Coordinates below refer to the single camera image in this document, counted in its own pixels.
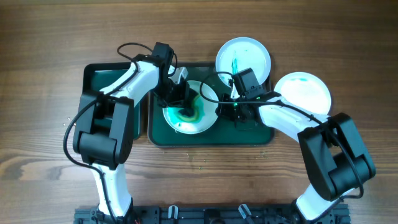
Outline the green yellow scrub sponge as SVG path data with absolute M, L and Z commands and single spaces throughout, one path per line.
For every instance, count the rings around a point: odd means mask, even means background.
M 195 95 L 189 98 L 187 108 L 179 109 L 177 111 L 177 118 L 188 123 L 197 123 L 204 115 L 203 100 L 200 95 Z

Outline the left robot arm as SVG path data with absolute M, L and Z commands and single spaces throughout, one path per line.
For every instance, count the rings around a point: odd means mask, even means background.
M 115 82 L 82 93 L 63 139 L 66 157 L 95 177 L 100 202 L 91 217 L 97 223 L 139 223 L 124 164 L 134 139 L 135 107 L 143 97 L 153 92 L 161 107 L 194 115 L 195 94 L 177 72 L 177 56 L 170 45 L 158 42 L 149 55 L 129 60 L 129 69 Z

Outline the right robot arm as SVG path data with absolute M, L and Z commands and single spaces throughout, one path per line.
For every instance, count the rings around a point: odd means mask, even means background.
M 328 114 L 331 94 L 318 77 L 292 72 L 266 91 L 247 68 L 229 73 L 228 85 L 234 92 L 219 103 L 224 112 L 255 118 L 300 145 L 310 185 L 293 202 L 292 223 L 316 223 L 343 200 L 364 195 L 376 167 L 352 118 Z

